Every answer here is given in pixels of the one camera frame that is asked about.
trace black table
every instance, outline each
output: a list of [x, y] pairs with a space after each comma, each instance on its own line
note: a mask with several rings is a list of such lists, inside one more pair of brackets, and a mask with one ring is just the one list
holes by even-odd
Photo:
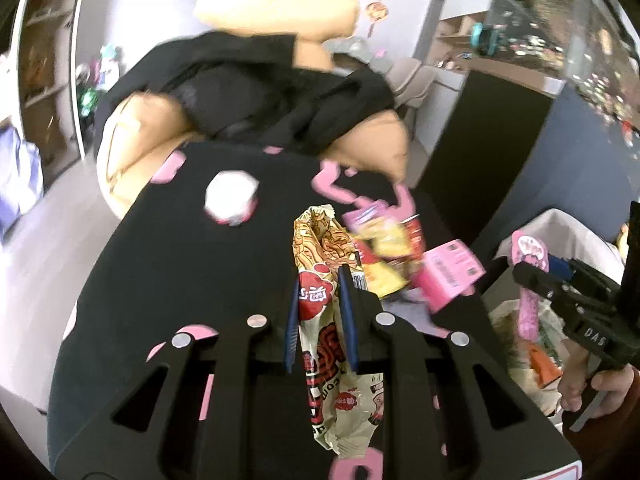
[[[171, 182], [146, 186], [78, 299], [76, 326], [60, 349], [50, 396], [53, 467], [66, 444], [155, 345], [191, 324], [221, 331], [238, 317], [256, 314], [256, 298], [282, 289], [293, 260], [293, 221], [307, 207], [331, 203], [338, 218], [354, 207], [314, 190], [310, 183], [320, 165], [313, 158], [213, 142], [191, 143], [182, 151], [184, 165]], [[246, 170], [260, 181], [254, 216], [235, 228], [216, 224], [203, 211], [206, 187], [222, 170]], [[335, 185], [397, 203], [381, 174], [347, 177], [341, 171]], [[414, 200], [427, 245], [451, 240], [431, 200], [419, 193]], [[504, 364], [479, 296], [457, 298], [434, 322], [471, 334]], [[301, 368], [291, 376], [261, 380], [252, 404], [251, 461], [259, 465], [254, 478], [328, 477], [335, 455], [313, 440]], [[371, 446], [383, 449], [380, 428]], [[371, 453], [375, 461], [378, 452]]]

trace human hand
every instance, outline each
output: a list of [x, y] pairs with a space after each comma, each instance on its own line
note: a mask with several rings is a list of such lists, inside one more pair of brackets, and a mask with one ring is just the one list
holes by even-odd
[[[582, 407], [589, 352], [571, 340], [566, 342], [566, 346], [570, 357], [558, 384], [558, 392], [562, 395], [560, 405], [568, 412], [577, 412]], [[622, 406], [634, 377], [635, 371], [631, 365], [627, 365], [623, 370], [606, 370], [595, 374], [591, 379], [591, 387], [608, 394], [591, 418], [599, 418], [617, 411]]]

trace pink package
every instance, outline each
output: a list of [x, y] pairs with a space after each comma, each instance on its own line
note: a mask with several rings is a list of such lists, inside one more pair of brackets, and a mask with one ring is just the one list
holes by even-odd
[[414, 283], [422, 289], [429, 311], [435, 314], [483, 274], [484, 267], [469, 248], [453, 240], [424, 253]]
[[[540, 270], [549, 272], [549, 256], [546, 246], [519, 230], [511, 235], [511, 261], [513, 265], [527, 262]], [[527, 341], [538, 341], [539, 302], [540, 298], [535, 292], [524, 287], [520, 288], [518, 335]]]

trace trash bag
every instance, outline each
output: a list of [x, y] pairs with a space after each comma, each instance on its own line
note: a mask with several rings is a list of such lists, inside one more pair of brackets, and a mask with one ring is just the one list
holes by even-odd
[[0, 128], [0, 248], [9, 227], [42, 197], [42, 166], [35, 144]]

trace pink box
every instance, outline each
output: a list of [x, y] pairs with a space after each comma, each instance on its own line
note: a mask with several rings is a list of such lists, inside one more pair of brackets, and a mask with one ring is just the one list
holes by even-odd
[[422, 269], [414, 278], [435, 314], [464, 293], [484, 274], [484, 268], [460, 240], [453, 240], [424, 253]]

